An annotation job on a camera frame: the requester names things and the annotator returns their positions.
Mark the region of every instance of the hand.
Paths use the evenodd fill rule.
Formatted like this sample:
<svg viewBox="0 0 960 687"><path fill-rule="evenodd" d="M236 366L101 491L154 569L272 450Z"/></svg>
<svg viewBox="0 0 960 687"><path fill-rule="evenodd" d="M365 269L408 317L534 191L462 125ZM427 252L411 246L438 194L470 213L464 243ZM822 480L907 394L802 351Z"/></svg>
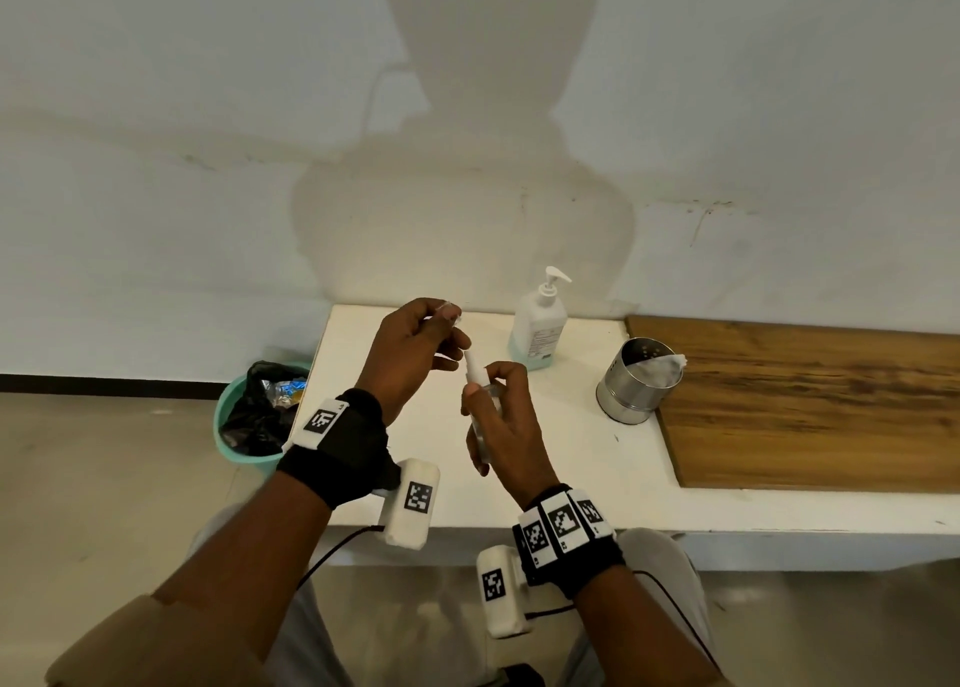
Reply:
<svg viewBox="0 0 960 687"><path fill-rule="evenodd" d="M494 400L476 383L463 388L460 413L472 414L483 432L493 471L510 496L524 510L547 487L560 484L544 446L534 402L530 400L527 369L519 363L498 361L486 366L490 382L498 384L503 417L494 408ZM474 428L466 433L466 448L481 476L490 466L477 454Z"/></svg>
<svg viewBox="0 0 960 687"><path fill-rule="evenodd" d="M431 370L456 371L471 340L453 327L462 310L452 303L417 298L383 319L356 387L372 393L390 426ZM430 320L424 318L432 315Z"/></svg>

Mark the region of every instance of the spray bottle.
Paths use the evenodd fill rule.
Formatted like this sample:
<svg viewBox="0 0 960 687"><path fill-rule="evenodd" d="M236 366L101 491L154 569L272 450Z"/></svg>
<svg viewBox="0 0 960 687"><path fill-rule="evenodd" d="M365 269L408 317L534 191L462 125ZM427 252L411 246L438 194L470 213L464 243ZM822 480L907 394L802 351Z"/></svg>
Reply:
<svg viewBox="0 0 960 687"><path fill-rule="evenodd" d="M493 399L493 406L496 408L496 413L502 414L503 408L500 406L500 398L498 396L500 393L499 387L495 383L490 383L490 376L487 375L487 369L477 363L473 351L463 351L463 357L466 358L466 382L480 384L483 390L489 394L489 397ZM476 419L473 419L473 433L477 438L477 454L480 457L480 461L484 464L489 464L490 452L487 450L487 443L484 441L483 431L480 430Z"/></svg>
<svg viewBox="0 0 960 687"><path fill-rule="evenodd" d="M567 309L554 284L557 280L573 281L556 267L547 267L546 282L520 298L516 306L508 351L510 358L529 371L553 363L553 353L567 324Z"/></svg>

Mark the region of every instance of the metal can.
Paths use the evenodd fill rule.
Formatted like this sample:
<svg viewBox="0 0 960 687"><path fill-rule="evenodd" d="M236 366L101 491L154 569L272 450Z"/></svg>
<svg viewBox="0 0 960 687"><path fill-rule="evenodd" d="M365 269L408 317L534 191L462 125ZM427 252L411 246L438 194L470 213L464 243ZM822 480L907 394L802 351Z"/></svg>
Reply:
<svg viewBox="0 0 960 687"><path fill-rule="evenodd" d="M637 378L630 365L672 353L666 344L653 338L631 338L624 343L597 383L597 403L604 413L621 424L642 424L649 419L666 395L683 380L684 374L680 372L672 385L657 388Z"/></svg>

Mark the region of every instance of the black baseboard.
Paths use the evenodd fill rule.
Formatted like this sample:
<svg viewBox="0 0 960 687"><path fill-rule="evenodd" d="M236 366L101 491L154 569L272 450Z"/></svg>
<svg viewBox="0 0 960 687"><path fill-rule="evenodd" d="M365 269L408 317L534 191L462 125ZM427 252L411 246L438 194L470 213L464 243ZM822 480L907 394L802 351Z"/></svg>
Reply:
<svg viewBox="0 0 960 687"><path fill-rule="evenodd" d="M62 396L126 396L139 399L216 401L227 387L214 381L161 381L144 378L85 378L0 374L0 393Z"/></svg>

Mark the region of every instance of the bottle label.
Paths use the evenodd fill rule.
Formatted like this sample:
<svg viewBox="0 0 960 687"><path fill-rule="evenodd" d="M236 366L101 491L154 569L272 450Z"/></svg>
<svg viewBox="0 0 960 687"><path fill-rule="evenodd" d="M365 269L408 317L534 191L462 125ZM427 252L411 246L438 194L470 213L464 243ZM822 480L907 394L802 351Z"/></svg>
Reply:
<svg viewBox="0 0 960 687"><path fill-rule="evenodd" d="M560 340L560 334L564 327L545 328L534 333L530 339L530 348L527 349L528 358L540 358L550 355L557 348L557 341Z"/></svg>

